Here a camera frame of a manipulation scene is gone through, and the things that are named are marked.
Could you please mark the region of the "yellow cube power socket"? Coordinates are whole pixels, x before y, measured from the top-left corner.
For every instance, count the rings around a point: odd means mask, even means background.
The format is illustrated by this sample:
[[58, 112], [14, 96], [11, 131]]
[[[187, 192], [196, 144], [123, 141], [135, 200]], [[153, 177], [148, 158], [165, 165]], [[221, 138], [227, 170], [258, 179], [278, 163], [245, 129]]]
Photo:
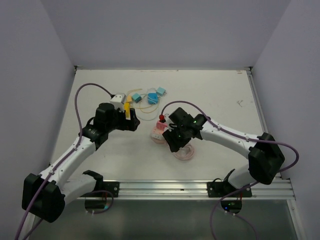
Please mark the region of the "yellow cube power socket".
[[129, 102], [125, 102], [124, 103], [124, 112], [125, 112], [125, 119], [130, 121], [131, 120], [131, 112], [130, 112], [130, 109], [131, 109], [131, 105]]

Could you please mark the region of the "pink power socket cluster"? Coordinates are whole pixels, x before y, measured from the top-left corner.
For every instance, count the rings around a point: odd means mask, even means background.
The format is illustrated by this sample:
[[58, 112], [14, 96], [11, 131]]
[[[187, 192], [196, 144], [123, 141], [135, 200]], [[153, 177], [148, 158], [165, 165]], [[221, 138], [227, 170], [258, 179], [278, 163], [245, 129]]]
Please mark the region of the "pink power socket cluster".
[[167, 127], [168, 125], [165, 122], [157, 121], [150, 133], [151, 140], [156, 144], [165, 144], [166, 140], [163, 137], [163, 133]]

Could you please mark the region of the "pale yellow plug adapter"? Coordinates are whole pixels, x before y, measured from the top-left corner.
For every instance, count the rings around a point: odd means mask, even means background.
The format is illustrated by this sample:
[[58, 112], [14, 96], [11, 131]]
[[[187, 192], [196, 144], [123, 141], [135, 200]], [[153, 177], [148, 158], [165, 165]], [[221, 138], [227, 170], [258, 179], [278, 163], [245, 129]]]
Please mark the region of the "pale yellow plug adapter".
[[129, 102], [129, 103], [131, 103], [131, 102], [133, 101], [133, 99], [132, 99], [131, 96], [128, 96], [127, 99], [126, 99], [126, 101]]

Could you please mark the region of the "light teal usb charger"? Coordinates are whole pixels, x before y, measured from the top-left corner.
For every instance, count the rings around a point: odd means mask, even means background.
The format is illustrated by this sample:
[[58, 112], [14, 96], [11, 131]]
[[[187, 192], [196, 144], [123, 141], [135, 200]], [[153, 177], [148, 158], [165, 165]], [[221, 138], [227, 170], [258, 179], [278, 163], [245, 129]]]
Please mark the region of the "light teal usb charger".
[[134, 93], [131, 97], [135, 103], [139, 103], [142, 100], [142, 96], [138, 93]]

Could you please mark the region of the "blue plug adapter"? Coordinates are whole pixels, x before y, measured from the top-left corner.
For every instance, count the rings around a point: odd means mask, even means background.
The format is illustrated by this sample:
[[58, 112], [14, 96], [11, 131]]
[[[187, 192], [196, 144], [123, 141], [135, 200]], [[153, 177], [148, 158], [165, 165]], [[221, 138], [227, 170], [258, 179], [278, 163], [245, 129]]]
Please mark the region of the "blue plug adapter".
[[156, 92], [150, 92], [147, 94], [147, 102], [150, 105], [156, 105], [159, 103], [159, 97]]

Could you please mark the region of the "teal plug adapter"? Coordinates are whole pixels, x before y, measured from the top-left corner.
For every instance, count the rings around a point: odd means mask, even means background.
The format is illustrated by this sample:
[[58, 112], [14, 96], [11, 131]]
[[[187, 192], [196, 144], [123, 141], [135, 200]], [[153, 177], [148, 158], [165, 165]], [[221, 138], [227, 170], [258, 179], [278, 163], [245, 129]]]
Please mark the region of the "teal plug adapter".
[[156, 94], [160, 97], [163, 97], [167, 94], [167, 91], [163, 87], [158, 87], [156, 89]]

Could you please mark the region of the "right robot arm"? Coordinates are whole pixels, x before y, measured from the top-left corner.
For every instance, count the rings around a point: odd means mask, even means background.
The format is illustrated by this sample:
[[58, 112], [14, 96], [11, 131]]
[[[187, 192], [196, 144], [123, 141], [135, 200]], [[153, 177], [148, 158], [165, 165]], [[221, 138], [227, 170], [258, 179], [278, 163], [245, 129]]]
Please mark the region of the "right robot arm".
[[159, 121], [166, 124], [162, 136], [172, 153], [191, 139], [199, 139], [219, 144], [247, 159], [246, 165], [232, 169], [223, 181], [213, 184], [212, 188], [220, 194], [235, 196], [241, 188], [255, 182], [270, 185], [285, 161], [275, 139], [266, 132], [262, 135], [232, 132], [204, 114], [192, 116], [181, 107], [171, 114], [161, 114]]

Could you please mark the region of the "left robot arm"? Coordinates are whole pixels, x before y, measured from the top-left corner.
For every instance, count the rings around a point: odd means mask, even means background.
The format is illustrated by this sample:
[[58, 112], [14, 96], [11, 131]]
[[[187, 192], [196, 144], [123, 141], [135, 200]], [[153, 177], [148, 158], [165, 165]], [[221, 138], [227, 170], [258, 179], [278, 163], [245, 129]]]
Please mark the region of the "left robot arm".
[[103, 176], [86, 170], [77, 180], [70, 181], [75, 170], [107, 141], [114, 130], [137, 130], [140, 124], [136, 111], [128, 107], [121, 111], [112, 103], [101, 103], [70, 148], [38, 175], [29, 174], [23, 183], [22, 209], [52, 223], [65, 206], [78, 197], [103, 193]]

